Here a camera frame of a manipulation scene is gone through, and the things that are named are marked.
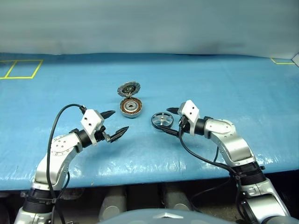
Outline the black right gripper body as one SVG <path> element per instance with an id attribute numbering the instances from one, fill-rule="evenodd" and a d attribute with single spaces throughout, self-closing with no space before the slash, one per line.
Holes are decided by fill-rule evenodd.
<path id="1" fill-rule="evenodd" d="M 190 132 L 190 123 L 188 118 L 183 115 L 179 120 L 179 133 L 189 133 Z"/>

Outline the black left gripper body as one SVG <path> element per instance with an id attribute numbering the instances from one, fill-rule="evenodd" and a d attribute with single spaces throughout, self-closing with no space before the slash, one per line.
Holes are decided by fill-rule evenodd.
<path id="1" fill-rule="evenodd" d="M 110 142 L 111 141 L 111 137 L 105 132 L 106 127 L 105 126 L 101 126 L 99 130 L 97 130 L 94 133 L 94 137 L 96 139 L 96 142 L 100 142 L 105 140 L 106 142 Z"/>

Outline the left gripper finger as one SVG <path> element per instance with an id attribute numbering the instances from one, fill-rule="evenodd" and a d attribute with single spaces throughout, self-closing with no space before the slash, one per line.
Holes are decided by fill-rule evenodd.
<path id="1" fill-rule="evenodd" d="M 115 111 L 109 110 L 109 111 L 101 112 L 100 114 L 103 117 L 103 119 L 107 119 L 110 116 L 112 116 L 113 114 L 115 114 Z"/>
<path id="2" fill-rule="evenodd" d="M 129 126 L 126 126 L 126 127 L 123 127 L 121 129 L 117 130 L 115 132 L 115 134 L 110 136 L 109 142 L 112 143 L 112 142 L 118 140 L 119 138 L 121 138 L 128 129 L 129 129 Z"/>

